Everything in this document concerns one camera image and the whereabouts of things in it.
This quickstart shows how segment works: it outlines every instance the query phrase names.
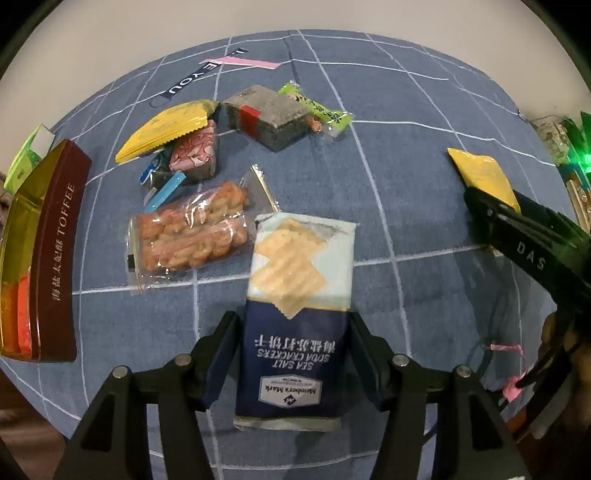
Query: pink tag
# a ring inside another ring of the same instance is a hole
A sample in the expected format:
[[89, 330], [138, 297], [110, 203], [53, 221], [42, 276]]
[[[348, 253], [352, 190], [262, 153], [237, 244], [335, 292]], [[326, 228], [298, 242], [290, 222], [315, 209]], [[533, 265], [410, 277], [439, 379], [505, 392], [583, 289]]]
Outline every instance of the pink tag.
[[245, 65], [248, 67], [260, 67], [262, 69], [268, 70], [275, 70], [277, 67], [281, 66], [281, 63], [273, 63], [271, 61], [263, 60], [243, 59], [241, 57], [220, 57], [218, 59], [203, 60], [199, 63], [205, 63], [207, 61], [210, 61], [212, 63], [222, 63], [224, 65]]
[[514, 401], [517, 397], [519, 397], [519, 394], [521, 393], [521, 391], [523, 390], [523, 388], [517, 388], [515, 386], [515, 384], [521, 380], [523, 378], [523, 376], [525, 375], [525, 373], [522, 373], [521, 375], [516, 375], [514, 377], [509, 377], [509, 380], [507, 381], [507, 383], [505, 384], [505, 386], [503, 387], [503, 396], [509, 401], [512, 402]]
[[517, 352], [521, 356], [525, 357], [523, 353], [523, 349], [520, 344], [516, 343], [515, 345], [497, 345], [495, 343], [491, 343], [489, 345], [489, 350], [493, 352]]

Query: blue tablecloth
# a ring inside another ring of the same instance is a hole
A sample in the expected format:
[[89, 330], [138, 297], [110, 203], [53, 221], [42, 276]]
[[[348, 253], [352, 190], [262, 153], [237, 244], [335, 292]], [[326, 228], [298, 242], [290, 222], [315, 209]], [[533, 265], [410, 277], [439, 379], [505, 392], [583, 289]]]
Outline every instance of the blue tablecloth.
[[[223, 66], [168, 105], [150, 106], [202, 60], [239, 46], [248, 50], [246, 58], [282, 65]], [[541, 325], [554, 304], [518, 267], [479, 245], [464, 184], [446, 152], [453, 147], [493, 156], [514, 189], [573, 217], [556, 168], [509, 96], [474, 67], [403, 40], [317, 30], [245, 35], [148, 63], [53, 128], [58, 140], [74, 139], [93, 160], [74, 257], [78, 357], [73, 364], [42, 365], [3, 359], [0, 367], [65, 435], [73, 433], [113, 367], [162, 366], [210, 333], [225, 310], [241, 311], [245, 300], [250, 254], [207, 266], [177, 286], [130, 295], [125, 224], [142, 210], [137, 179], [147, 161], [116, 166], [116, 152], [164, 108], [198, 98], [224, 100], [253, 84], [278, 90], [292, 79], [309, 97], [355, 113], [355, 122], [333, 143], [308, 135], [272, 153], [229, 131], [223, 113], [219, 173], [204, 186], [235, 179], [258, 163], [285, 211], [357, 222], [353, 302], [395, 352], [410, 353], [426, 367], [468, 364], [488, 388], [535, 361]], [[521, 342], [525, 359], [486, 354], [490, 342]], [[347, 369], [346, 414], [338, 432], [240, 432], [232, 427], [235, 362], [220, 399], [198, 415], [218, 478], [369, 478], [386, 415], [375, 411], [351, 365]], [[426, 428], [435, 419], [434, 410], [428, 413]], [[163, 479], [154, 408], [148, 417], [155, 478]], [[433, 451], [432, 440], [422, 478], [430, 474]]]

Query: green snack packet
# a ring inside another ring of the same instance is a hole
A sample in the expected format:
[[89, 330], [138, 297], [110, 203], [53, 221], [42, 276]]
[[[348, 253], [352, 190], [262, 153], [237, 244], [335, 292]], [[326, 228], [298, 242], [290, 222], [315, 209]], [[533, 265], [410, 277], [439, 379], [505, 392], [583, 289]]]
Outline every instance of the green snack packet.
[[321, 103], [306, 97], [302, 93], [300, 85], [293, 80], [290, 80], [281, 87], [279, 93], [287, 95], [297, 102], [306, 105], [310, 111], [322, 121], [322, 131], [333, 138], [338, 137], [347, 125], [351, 123], [351, 120], [355, 118], [352, 113], [342, 112], [340, 110], [329, 110]]
[[7, 191], [16, 194], [33, 169], [45, 158], [55, 137], [45, 125], [39, 125], [33, 130], [8, 169], [4, 182]]

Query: red toffee box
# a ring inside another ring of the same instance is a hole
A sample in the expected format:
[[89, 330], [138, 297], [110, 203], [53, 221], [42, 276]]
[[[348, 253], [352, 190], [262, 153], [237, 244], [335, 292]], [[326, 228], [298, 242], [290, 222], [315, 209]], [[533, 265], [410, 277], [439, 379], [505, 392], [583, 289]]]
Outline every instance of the red toffee box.
[[73, 362], [72, 261], [92, 161], [71, 140], [41, 160], [14, 196], [0, 250], [0, 353]]

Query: yellow packet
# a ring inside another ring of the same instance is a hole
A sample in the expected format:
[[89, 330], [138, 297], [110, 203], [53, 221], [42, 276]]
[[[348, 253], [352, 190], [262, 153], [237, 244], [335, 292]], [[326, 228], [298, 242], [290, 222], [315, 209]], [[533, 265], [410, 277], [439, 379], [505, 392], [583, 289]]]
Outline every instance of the yellow packet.
[[115, 156], [115, 162], [123, 163], [205, 127], [207, 117], [218, 105], [215, 100], [194, 100], [167, 108], [129, 137]]
[[487, 192], [521, 213], [511, 184], [494, 158], [473, 155], [457, 148], [448, 148], [447, 152], [456, 163], [466, 185]]

